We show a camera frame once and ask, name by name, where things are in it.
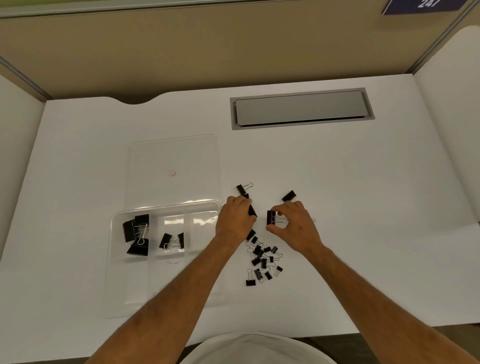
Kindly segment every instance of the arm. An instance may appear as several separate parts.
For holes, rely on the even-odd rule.
[[[174,364],[202,313],[208,295],[256,220],[250,200],[229,197],[210,244],[159,294],[95,352],[88,364]]]
[[[267,230],[303,254],[317,269],[383,364],[479,364],[465,350],[378,291],[325,247],[301,202],[272,208],[286,228]]]

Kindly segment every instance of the white shirt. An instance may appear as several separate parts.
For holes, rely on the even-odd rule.
[[[262,332],[215,336],[197,346],[181,364],[336,364],[320,350],[294,339]]]

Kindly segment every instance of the hand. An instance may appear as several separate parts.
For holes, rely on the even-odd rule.
[[[267,225],[266,229],[285,241],[293,250],[305,255],[316,248],[324,247],[317,228],[308,211],[300,201],[287,201],[272,207],[278,215],[288,219],[284,229],[275,225]]]
[[[243,196],[227,198],[216,223],[215,237],[231,243],[235,249],[247,238],[256,216],[248,216],[250,199]]]

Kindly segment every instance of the white desk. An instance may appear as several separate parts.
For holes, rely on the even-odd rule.
[[[375,120],[231,129],[230,97],[351,87],[366,87]],[[411,75],[175,92],[143,105],[58,100],[45,108],[0,264],[1,364],[88,356],[124,321],[105,319],[102,299],[127,147],[207,133],[218,137],[223,198],[255,183],[255,230],[294,189],[326,245],[406,309],[430,325],[480,321],[480,227]],[[236,330],[355,332],[306,260],[263,234],[284,272],[245,287],[250,258],[238,250],[225,268],[231,304],[205,309],[190,343]]]

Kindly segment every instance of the number sign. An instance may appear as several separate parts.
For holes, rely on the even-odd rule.
[[[467,0],[390,0],[384,15],[454,12],[466,2]]]

